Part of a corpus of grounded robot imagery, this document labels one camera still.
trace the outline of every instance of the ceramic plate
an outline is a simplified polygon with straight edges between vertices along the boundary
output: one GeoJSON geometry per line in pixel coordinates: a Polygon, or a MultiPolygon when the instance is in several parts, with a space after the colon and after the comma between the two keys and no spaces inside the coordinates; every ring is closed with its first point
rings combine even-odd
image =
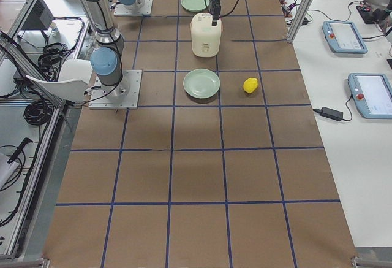
{"type": "Polygon", "coordinates": [[[183,8],[189,12],[201,12],[206,9],[204,0],[181,0],[183,8]]]}
{"type": "Polygon", "coordinates": [[[183,85],[185,91],[194,98],[210,98],[218,92],[221,81],[213,71],[196,69],[186,74],[183,85]]]}

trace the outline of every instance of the aluminum rail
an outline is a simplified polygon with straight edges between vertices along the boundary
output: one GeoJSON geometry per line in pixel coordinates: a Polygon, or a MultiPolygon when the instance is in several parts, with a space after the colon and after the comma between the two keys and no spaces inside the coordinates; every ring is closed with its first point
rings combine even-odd
{"type": "Polygon", "coordinates": [[[23,195],[19,210],[17,215],[15,216],[14,226],[17,226],[8,241],[8,246],[6,248],[5,257],[7,255],[14,255],[16,252],[17,242],[20,235],[20,231],[22,229],[23,222],[26,218],[27,212],[29,210],[29,206],[36,190],[37,182],[40,177],[41,170],[43,168],[43,164],[45,162],[45,158],[47,155],[47,149],[49,148],[49,144],[51,142],[51,138],[53,137],[53,132],[56,128],[57,122],[60,116],[60,109],[55,107],[53,109],[53,114],[50,118],[48,128],[45,131],[45,134],[42,136],[42,142],[40,144],[40,148],[37,151],[37,158],[34,164],[34,168],[31,172],[31,176],[29,178],[25,193],[23,195]]]}
{"type": "Polygon", "coordinates": [[[0,263],[0,268],[49,268],[50,261],[47,259],[37,259],[29,262],[9,262],[0,263]]]}
{"type": "Polygon", "coordinates": [[[361,258],[353,258],[352,264],[353,264],[354,268],[358,268],[358,267],[390,268],[390,267],[392,267],[392,262],[364,260],[361,258]]]}
{"type": "Polygon", "coordinates": [[[295,14],[294,20],[292,22],[292,25],[290,27],[290,30],[287,33],[287,42],[288,43],[293,43],[294,38],[300,29],[300,26],[302,26],[302,22],[304,20],[304,17],[306,15],[307,10],[309,9],[310,4],[312,3],[313,0],[301,0],[300,2],[300,7],[295,14]]]}

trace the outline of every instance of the black cable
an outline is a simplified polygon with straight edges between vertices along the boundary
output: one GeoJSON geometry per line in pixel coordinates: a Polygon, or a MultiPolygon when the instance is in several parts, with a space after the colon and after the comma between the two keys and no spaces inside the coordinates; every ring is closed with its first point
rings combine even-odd
{"type": "Polygon", "coordinates": [[[38,100],[38,99],[41,99],[41,95],[39,95],[39,93],[37,92],[37,91],[33,91],[33,90],[28,90],[28,86],[25,86],[25,85],[23,85],[21,88],[20,88],[20,91],[19,91],[19,93],[20,93],[20,95],[23,97],[23,98],[26,98],[26,99],[32,99],[32,100],[38,100]],[[25,95],[25,92],[27,92],[27,93],[29,93],[29,94],[33,94],[33,95],[38,95],[38,97],[39,98],[32,98],[31,96],[27,96],[27,95],[25,95]]]}
{"type": "Polygon", "coordinates": [[[18,44],[15,40],[13,40],[11,37],[9,37],[6,33],[0,30],[0,36],[3,37],[8,43],[12,44],[14,47],[18,49],[18,51],[26,58],[26,60],[34,66],[34,68],[37,70],[37,72],[40,72],[40,69],[38,65],[31,60],[31,58],[26,54],[26,52],[23,50],[23,48],[18,44]]]}
{"type": "Polygon", "coordinates": [[[311,15],[309,15],[308,13],[306,13],[306,15],[311,18],[311,20],[308,23],[312,22],[313,21],[313,17],[311,15]]]}
{"type": "Polygon", "coordinates": [[[297,0],[294,0],[294,6],[292,8],[290,8],[290,10],[287,12],[287,15],[290,15],[290,13],[292,12],[292,10],[295,7],[295,10],[297,10],[297,7],[299,6],[299,4],[296,3],[297,0]]]}
{"type": "Polygon", "coordinates": [[[42,34],[42,37],[45,39],[44,46],[47,46],[48,42],[49,42],[49,36],[47,36],[43,30],[41,30],[41,34],[42,34]]]}
{"type": "Polygon", "coordinates": [[[10,92],[8,94],[0,95],[0,98],[10,98],[11,96],[18,94],[19,90],[20,90],[20,85],[18,83],[16,83],[15,88],[13,89],[12,92],[10,92]]]}
{"type": "Polygon", "coordinates": [[[318,10],[318,9],[308,9],[307,11],[308,11],[308,12],[320,12],[320,13],[322,13],[324,16],[326,16],[327,19],[329,19],[329,20],[331,20],[331,21],[341,21],[341,22],[344,23],[344,22],[348,21],[348,20],[350,19],[350,17],[351,17],[352,12],[351,12],[351,9],[350,9],[350,5],[352,5],[353,3],[356,3],[356,2],[363,2],[363,0],[356,0],[356,1],[352,1],[352,2],[350,2],[349,4],[347,4],[347,9],[349,10],[350,14],[349,14],[349,17],[348,17],[347,19],[345,19],[345,20],[335,20],[335,19],[333,19],[333,18],[330,18],[326,13],[324,13],[324,12],[322,12],[321,10],[318,10]]]}
{"type": "Polygon", "coordinates": [[[118,85],[120,84],[120,82],[121,82],[121,81],[117,82],[117,84],[113,87],[113,89],[110,90],[107,94],[104,94],[104,95],[102,95],[102,96],[100,96],[100,97],[98,97],[98,98],[90,99],[89,101],[85,101],[84,103],[82,103],[82,104],[80,105],[80,108],[82,109],[82,108],[85,106],[85,104],[88,104],[89,102],[96,101],[96,100],[98,100],[98,99],[104,98],[105,96],[108,96],[110,93],[112,93],[112,92],[118,87],[118,85]]]}
{"type": "Polygon", "coordinates": [[[63,57],[63,59],[62,59],[62,62],[64,62],[64,61],[68,58],[68,56],[69,56],[72,52],[74,52],[74,50],[76,49],[76,46],[78,45],[78,43],[79,43],[79,41],[80,41],[80,33],[81,33],[82,30],[85,28],[85,21],[83,21],[83,19],[80,18],[80,17],[55,17],[54,20],[78,20],[78,21],[81,22],[81,26],[80,26],[80,29],[79,29],[79,31],[78,31],[78,36],[77,36],[77,39],[76,39],[76,41],[75,41],[75,44],[74,44],[73,47],[71,47],[71,48],[68,50],[68,52],[64,55],[64,57],[63,57]]]}
{"type": "Polygon", "coordinates": [[[384,37],[384,34],[378,35],[378,36],[373,36],[373,37],[364,37],[364,38],[362,38],[362,39],[363,39],[363,40],[367,40],[367,39],[374,39],[374,38],[379,38],[379,37],[384,37]]]}
{"type": "MultiPolygon", "coordinates": [[[[234,10],[236,9],[238,3],[239,3],[239,0],[237,0],[237,1],[235,2],[235,4],[234,4],[233,8],[231,9],[231,11],[229,11],[229,12],[226,13],[225,15],[220,15],[219,18],[224,18],[224,17],[227,17],[227,16],[231,15],[231,14],[234,12],[234,10]]],[[[210,15],[213,15],[213,14],[211,13],[211,10],[210,10],[210,9],[208,8],[208,6],[207,6],[207,0],[204,0],[204,5],[205,5],[205,7],[206,7],[207,12],[208,12],[210,15]]]]}
{"type": "Polygon", "coordinates": [[[100,4],[99,4],[98,1],[96,1],[96,4],[98,5],[98,8],[99,8],[99,10],[100,10],[100,14],[102,15],[102,19],[104,20],[105,28],[106,28],[106,30],[108,30],[109,27],[108,27],[108,23],[106,22],[104,10],[102,9],[102,7],[100,6],[100,4]]]}
{"type": "Polygon", "coordinates": [[[34,45],[34,44],[28,42],[25,38],[23,38],[23,37],[20,36],[20,35],[17,35],[17,38],[20,39],[20,40],[25,41],[28,45],[31,45],[31,46],[33,46],[34,48],[39,48],[39,49],[44,49],[44,48],[45,48],[45,47],[36,46],[36,45],[34,45]]]}
{"type": "Polygon", "coordinates": [[[59,64],[61,67],[67,53],[68,46],[64,43],[55,42],[43,48],[43,53],[38,58],[38,66],[48,81],[57,81],[59,69],[54,65],[59,64]]]}
{"type": "Polygon", "coordinates": [[[345,107],[346,107],[346,108],[349,110],[349,112],[350,112],[350,119],[349,119],[349,120],[343,119],[343,121],[349,122],[349,121],[351,121],[351,120],[353,119],[353,114],[352,114],[352,112],[351,112],[349,106],[347,105],[347,104],[349,103],[349,101],[351,100],[351,98],[353,98],[353,95],[352,95],[352,94],[350,95],[349,99],[345,102],[345,107]]]}
{"type": "Polygon", "coordinates": [[[29,104],[23,113],[26,122],[33,126],[40,126],[50,120],[53,109],[44,99],[38,99],[29,104]]]}

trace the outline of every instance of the grid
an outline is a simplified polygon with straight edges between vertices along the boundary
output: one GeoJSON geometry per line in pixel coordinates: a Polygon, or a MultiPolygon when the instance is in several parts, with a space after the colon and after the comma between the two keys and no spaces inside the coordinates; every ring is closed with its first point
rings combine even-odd
{"type": "Polygon", "coordinates": [[[211,59],[189,51],[180,0],[176,13],[154,3],[169,15],[118,20],[123,55],[134,55],[124,67],[143,69],[139,107],[82,111],[45,255],[56,267],[349,267],[352,241],[278,1],[242,0],[224,36],[226,22],[241,27],[211,59]],[[205,102],[182,89],[198,67],[221,79],[205,102]],[[250,96],[248,77],[260,80],[250,96]],[[79,221],[65,231],[69,218],[79,221]],[[86,229],[88,245],[75,235],[86,229]],[[80,255],[66,253],[75,241],[80,255]]]}

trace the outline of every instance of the white desk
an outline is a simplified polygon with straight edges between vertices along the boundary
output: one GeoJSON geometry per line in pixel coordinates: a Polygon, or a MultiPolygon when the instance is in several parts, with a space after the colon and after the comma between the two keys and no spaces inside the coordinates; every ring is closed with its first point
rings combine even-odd
{"type": "MultiPolygon", "coordinates": [[[[313,0],[310,9],[345,20],[347,4],[352,1],[356,0],[313,0]]],[[[381,34],[374,25],[363,23],[355,4],[350,8],[349,21],[356,24],[362,37],[381,34]]],[[[386,62],[391,44],[381,37],[366,42],[369,52],[365,55],[334,54],[322,33],[322,23],[329,19],[318,12],[309,13],[314,21],[300,27],[293,45],[311,104],[317,109],[340,110],[349,118],[347,76],[352,72],[384,73],[392,83],[392,70],[386,62]]],[[[347,223],[356,247],[392,247],[392,120],[366,120],[353,101],[349,107],[353,113],[349,123],[316,116],[347,223]]]]}

